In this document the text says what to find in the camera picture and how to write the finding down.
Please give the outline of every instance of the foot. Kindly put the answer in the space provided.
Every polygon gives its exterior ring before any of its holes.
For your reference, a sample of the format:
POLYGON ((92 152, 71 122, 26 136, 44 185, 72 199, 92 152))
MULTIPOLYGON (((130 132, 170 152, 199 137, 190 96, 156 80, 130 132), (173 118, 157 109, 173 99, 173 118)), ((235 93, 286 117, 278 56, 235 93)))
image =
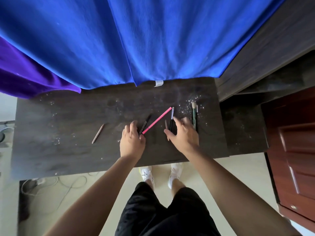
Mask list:
POLYGON ((153 175, 152 175, 152 166, 148 167, 139 167, 140 175, 142 176, 142 180, 151 180, 153 185, 153 175))
POLYGON ((174 179, 178 179, 181 176, 181 173, 183 172, 183 163, 172 163, 171 164, 171 175, 168 179, 168 186, 170 189, 172 189, 172 183, 174 179))

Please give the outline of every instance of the door panel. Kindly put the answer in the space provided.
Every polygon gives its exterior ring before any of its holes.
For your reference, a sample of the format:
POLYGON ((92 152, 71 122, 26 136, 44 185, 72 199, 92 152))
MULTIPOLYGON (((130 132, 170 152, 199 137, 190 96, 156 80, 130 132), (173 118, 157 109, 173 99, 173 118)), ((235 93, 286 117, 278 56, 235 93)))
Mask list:
POLYGON ((262 104, 280 204, 315 221, 315 88, 262 104))

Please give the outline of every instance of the right hand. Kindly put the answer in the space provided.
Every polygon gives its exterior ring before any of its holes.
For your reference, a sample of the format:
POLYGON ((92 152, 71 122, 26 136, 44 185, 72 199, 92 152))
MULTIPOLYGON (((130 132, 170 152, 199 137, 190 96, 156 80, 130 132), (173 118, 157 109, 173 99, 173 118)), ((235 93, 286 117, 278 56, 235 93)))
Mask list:
POLYGON ((181 120, 173 117, 177 135, 174 135, 170 130, 164 129, 164 133, 168 136, 174 146, 184 155, 196 150, 199 147, 199 136, 194 130, 190 120, 185 117, 181 120))

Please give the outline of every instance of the dark wooden table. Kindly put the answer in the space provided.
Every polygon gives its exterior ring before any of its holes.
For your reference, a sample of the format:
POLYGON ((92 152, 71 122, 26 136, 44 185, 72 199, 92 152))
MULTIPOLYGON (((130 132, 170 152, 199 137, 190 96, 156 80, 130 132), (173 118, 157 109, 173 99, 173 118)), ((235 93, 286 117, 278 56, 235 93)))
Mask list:
MULTIPOLYGON (((213 78, 179 79, 154 87, 152 81, 82 91, 52 91, 17 103, 12 175, 17 179, 108 170, 120 157, 119 142, 126 124, 141 128, 169 107, 175 116, 191 117, 191 101, 199 105, 199 139, 209 157, 228 151, 213 78), (103 131, 92 140, 102 124, 103 131)), ((186 161, 163 129, 170 112, 146 134, 147 145, 137 166, 186 161)))

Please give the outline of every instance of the left hand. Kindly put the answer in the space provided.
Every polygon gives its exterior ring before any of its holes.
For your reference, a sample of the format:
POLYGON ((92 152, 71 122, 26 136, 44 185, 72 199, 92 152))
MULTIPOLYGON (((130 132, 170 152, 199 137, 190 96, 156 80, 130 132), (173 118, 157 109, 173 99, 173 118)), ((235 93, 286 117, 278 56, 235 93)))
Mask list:
POLYGON ((133 121, 130 126, 126 125, 120 140, 120 157, 131 157, 137 161, 141 158, 146 139, 143 134, 138 137, 137 121, 133 121))

